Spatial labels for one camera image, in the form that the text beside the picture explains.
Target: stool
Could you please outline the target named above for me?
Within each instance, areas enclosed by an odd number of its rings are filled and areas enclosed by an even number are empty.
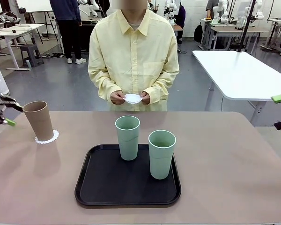
[[[43,58],[37,48],[37,45],[23,45],[20,47],[23,64],[29,60],[32,67],[37,67],[38,63],[44,63]],[[27,52],[28,58],[24,58],[23,52]]]

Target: green cup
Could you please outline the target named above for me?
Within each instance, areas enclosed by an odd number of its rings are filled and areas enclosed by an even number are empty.
[[[122,116],[116,120],[120,153],[122,159],[126,161],[137,157],[140,123],[134,116]]]
[[[169,131],[157,130],[149,135],[150,171],[155,179],[168,177],[175,145],[176,137]]]

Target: hand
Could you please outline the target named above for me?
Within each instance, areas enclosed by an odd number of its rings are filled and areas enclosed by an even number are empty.
[[[150,104],[151,98],[150,98],[150,95],[147,92],[143,91],[140,96],[142,97],[142,103],[144,105]]]
[[[121,105],[125,102],[125,96],[121,90],[115,91],[111,94],[111,101],[115,105]]]

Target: shirt pocket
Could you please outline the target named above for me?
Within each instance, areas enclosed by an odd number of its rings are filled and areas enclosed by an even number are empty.
[[[164,62],[145,62],[144,63],[144,75],[150,76],[151,78],[159,77],[163,70]]]

